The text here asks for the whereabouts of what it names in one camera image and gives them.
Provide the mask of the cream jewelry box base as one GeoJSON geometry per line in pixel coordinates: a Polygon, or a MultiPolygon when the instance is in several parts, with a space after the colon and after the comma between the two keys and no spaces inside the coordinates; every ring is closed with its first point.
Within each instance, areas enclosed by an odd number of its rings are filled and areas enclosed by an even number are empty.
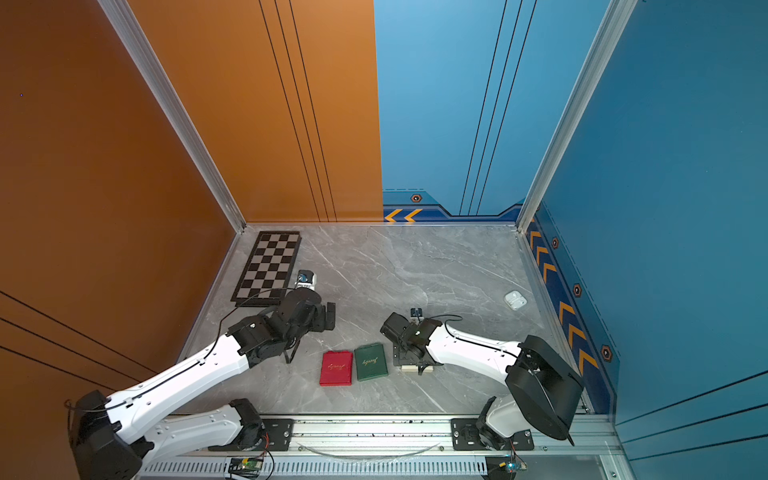
{"type": "Polygon", "coordinates": [[[399,368],[404,373],[423,375],[424,373],[431,373],[434,370],[434,365],[429,363],[401,364],[399,368]]]}

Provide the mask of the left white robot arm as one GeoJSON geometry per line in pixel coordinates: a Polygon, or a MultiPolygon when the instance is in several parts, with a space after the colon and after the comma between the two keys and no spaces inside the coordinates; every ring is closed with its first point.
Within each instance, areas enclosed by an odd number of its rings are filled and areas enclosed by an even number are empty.
{"type": "Polygon", "coordinates": [[[336,311],[335,303],[323,302],[314,290],[293,289],[278,305],[241,319],[156,376],[110,395],[95,390],[68,404],[69,444],[80,478],[132,479],[154,460],[208,447],[267,448],[264,421],[247,399],[200,414],[174,413],[268,359],[291,362],[304,335],[334,329],[336,311]]]}

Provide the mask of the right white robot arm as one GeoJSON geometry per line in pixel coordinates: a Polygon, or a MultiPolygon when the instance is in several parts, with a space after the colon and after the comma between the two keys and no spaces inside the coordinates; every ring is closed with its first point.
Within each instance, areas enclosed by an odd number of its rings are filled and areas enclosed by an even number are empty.
{"type": "Polygon", "coordinates": [[[570,429],[585,386],[583,378],[544,339],[494,340],[459,330],[455,314],[423,317],[414,308],[407,318],[392,313],[380,328],[397,351],[402,366],[421,374],[431,367],[453,365],[499,382],[505,396],[487,400],[469,428],[486,449],[506,450],[513,438],[537,431],[572,443],[570,429]]]}

